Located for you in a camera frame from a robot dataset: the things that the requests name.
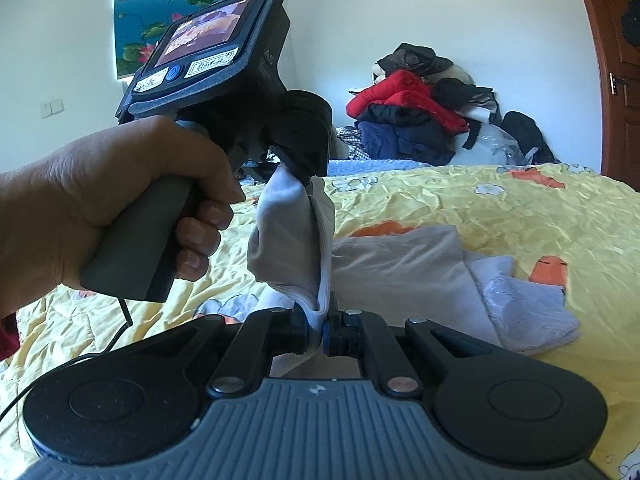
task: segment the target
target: display screen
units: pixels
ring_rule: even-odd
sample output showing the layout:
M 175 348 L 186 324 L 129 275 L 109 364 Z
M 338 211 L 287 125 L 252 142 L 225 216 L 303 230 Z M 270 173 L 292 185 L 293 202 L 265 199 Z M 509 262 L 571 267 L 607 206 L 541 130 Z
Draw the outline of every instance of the display screen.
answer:
M 175 29 L 156 66 L 229 41 L 249 0 L 201 14 Z

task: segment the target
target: wall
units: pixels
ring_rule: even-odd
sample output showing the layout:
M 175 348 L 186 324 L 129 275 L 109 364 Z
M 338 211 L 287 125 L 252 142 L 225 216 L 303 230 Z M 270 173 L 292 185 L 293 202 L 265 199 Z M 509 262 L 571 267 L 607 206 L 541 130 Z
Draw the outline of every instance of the wall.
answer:
M 0 172 L 116 124 L 122 84 L 113 60 L 113 0 L 0 0 Z M 283 80 L 296 85 L 290 41 Z M 40 118 L 40 103 L 65 112 Z
M 556 155 L 600 169 L 602 115 L 582 0 L 289 0 L 298 83 L 348 124 L 347 90 L 399 43 L 433 47 L 535 118 Z

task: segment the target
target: wrist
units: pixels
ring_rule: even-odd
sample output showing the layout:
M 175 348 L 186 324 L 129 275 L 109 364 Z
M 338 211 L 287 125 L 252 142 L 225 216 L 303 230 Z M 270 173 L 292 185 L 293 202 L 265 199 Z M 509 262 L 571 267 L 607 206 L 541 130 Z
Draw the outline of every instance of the wrist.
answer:
M 41 298 L 62 276 L 64 225 L 46 162 L 0 174 L 0 317 Z

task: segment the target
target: light switch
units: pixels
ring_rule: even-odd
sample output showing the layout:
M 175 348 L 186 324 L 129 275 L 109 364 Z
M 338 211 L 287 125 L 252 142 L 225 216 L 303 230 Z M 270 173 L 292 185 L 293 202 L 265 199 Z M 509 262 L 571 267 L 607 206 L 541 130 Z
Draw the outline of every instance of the light switch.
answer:
M 42 103 L 40 105 L 40 117 L 46 119 L 51 115 L 51 103 Z
M 62 99 L 53 99 L 51 102 L 51 115 L 59 114 L 65 111 L 65 104 Z

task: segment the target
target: power button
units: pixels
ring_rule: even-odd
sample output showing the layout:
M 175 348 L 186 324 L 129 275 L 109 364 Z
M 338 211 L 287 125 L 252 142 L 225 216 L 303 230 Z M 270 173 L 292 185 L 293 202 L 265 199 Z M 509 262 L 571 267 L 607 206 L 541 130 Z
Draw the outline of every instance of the power button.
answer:
M 182 72 L 182 65 L 173 65 L 169 69 L 169 72 L 166 73 L 165 81 L 167 82 L 173 81 L 175 78 L 177 78 L 180 75 L 180 72 Z

